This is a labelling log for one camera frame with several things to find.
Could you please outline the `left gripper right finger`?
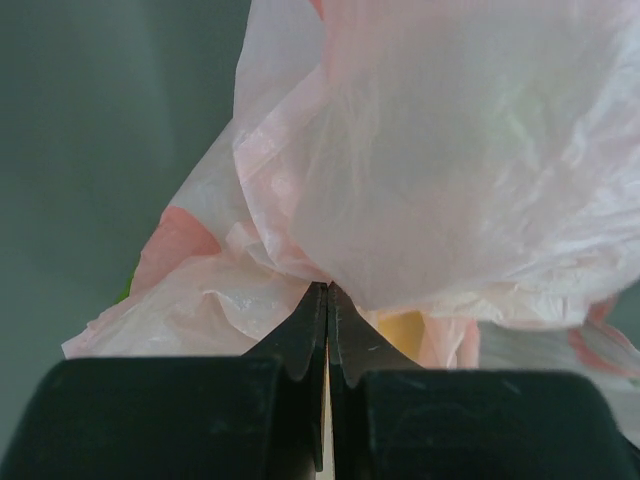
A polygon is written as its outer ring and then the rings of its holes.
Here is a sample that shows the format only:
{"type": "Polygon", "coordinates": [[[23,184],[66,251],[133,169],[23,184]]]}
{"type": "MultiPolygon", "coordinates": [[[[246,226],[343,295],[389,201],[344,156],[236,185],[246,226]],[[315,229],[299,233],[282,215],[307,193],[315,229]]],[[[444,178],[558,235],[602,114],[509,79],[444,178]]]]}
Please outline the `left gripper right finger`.
{"type": "Polygon", "coordinates": [[[339,479],[635,479],[638,449],[586,378],[427,370],[328,291],[339,479]]]}

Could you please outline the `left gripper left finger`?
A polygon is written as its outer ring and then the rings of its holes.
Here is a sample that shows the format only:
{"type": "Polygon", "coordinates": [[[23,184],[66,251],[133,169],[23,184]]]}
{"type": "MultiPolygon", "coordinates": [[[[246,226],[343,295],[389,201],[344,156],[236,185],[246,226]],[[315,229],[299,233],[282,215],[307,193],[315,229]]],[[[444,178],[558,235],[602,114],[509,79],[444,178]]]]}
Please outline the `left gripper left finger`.
{"type": "Polygon", "coordinates": [[[76,359],[40,382],[5,479],[312,479],[323,468],[327,288],[240,356],[76,359]]]}

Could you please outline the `pink plastic bag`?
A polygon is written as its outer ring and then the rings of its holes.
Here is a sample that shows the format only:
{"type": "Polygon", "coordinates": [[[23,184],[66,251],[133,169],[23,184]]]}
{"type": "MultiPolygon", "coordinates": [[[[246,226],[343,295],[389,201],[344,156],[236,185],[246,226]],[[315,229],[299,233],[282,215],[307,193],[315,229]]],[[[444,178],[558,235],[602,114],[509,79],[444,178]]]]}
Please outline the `pink plastic bag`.
{"type": "Polygon", "coordinates": [[[69,358],[241,354],[314,282],[428,368],[561,368],[639,438],[635,1],[255,1],[233,117],[69,358]]]}

